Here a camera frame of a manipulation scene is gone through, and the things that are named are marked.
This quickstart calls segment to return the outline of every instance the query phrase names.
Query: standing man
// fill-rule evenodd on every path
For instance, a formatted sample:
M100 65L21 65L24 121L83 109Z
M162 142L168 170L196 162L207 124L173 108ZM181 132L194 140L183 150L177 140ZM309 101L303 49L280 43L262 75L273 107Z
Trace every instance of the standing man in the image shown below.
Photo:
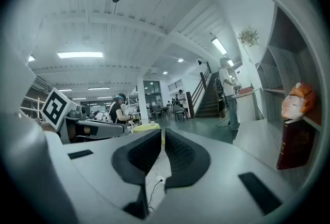
M184 92L180 89L177 98L179 99L180 104L182 105L182 107L185 109L186 117L189 118L188 102L187 102L187 98L186 98L186 93L184 93Z
M219 71L219 79L223 87L223 93L226 96L226 100L228 102L230 128L232 131L237 131L239 127L239 123L237 121L237 103L236 99L233 98L233 95L235 95L234 85L232 84L230 76L226 70L228 61L229 59L226 57L222 57L220 59L221 69Z

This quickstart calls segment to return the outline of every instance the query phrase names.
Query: black cable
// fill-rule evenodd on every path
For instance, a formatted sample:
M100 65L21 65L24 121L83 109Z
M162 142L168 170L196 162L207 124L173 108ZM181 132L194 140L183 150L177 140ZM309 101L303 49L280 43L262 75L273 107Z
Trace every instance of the black cable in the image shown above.
M225 122L228 118L226 118L225 120L223 120L223 121L219 122L218 124L216 124L216 127L219 127L218 125L221 124L222 122Z
M154 191L155 191L155 187L156 187L156 185L158 185L160 182L162 182L163 180L162 179L160 179L159 180L159 182L157 183L157 184L155 184L155 186L154 186L154 190L151 192L151 195L150 195L150 200L149 200L149 203L148 203L148 206L149 206L149 204L150 204L150 202L151 202L151 198L153 197L153 193L154 193Z
M152 206L148 206L148 209L153 209L151 212L148 210L149 213L152 213L154 211L154 208Z

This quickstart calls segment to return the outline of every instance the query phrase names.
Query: ceiling beam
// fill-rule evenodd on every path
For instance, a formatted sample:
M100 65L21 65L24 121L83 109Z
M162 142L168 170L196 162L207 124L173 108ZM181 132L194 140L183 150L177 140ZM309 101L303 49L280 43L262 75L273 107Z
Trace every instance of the ceiling beam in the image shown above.
M131 83L99 83L99 84L60 84L60 85L54 85L56 89L66 89L66 88L71 88L71 89L79 89L79 88L99 88L99 87L110 87L115 88L115 87L132 87L133 84Z
M142 68L114 67L114 66L70 66L70 67L48 67L44 69L32 69L35 75L61 74L70 72L120 72L120 73L140 73Z
M155 34L160 37L167 35L166 30L143 22L140 20L126 18L121 15L104 14L104 13L89 13L78 12L78 13L66 13L59 15L48 15L43 18L43 26L54 25L58 23L85 23L86 17L88 16L89 23L100 23L100 24L112 24L120 25L124 27L138 29L147 33Z
M189 39L185 35L175 32L175 33L170 33L171 41L183 48L188 49L189 51L196 53L197 55L201 56L202 58L208 60L208 61L213 61L216 62L217 64L220 64L219 60L217 58L214 58L211 53L209 53L207 50L202 48L200 45L198 45L196 42L193 40Z

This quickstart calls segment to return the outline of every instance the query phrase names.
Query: yellow object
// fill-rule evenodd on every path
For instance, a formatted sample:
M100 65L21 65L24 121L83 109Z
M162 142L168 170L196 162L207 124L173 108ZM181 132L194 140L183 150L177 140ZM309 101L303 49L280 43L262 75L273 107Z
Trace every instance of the yellow object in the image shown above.
M148 130L156 130L161 129L158 123L155 123L154 125L146 124L146 125L140 125L133 129L133 133L141 133ZM161 144L165 145L165 138L163 136L163 133L161 134Z

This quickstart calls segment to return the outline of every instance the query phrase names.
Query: white shirt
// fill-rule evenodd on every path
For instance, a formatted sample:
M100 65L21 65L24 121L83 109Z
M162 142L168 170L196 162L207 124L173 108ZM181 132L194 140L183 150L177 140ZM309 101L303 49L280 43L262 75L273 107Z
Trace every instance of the white shirt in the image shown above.
M229 76L226 69L220 69L219 79L220 79L220 82L221 82L221 85L223 87L223 91L224 91L226 97L228 95L233 95L234 94L234 87L225 82L225 80L228 80L229 82L231 82L230 76Z
M179 99L180 104L182 104L184 108L188 107L186 93L178 94L177 98Z

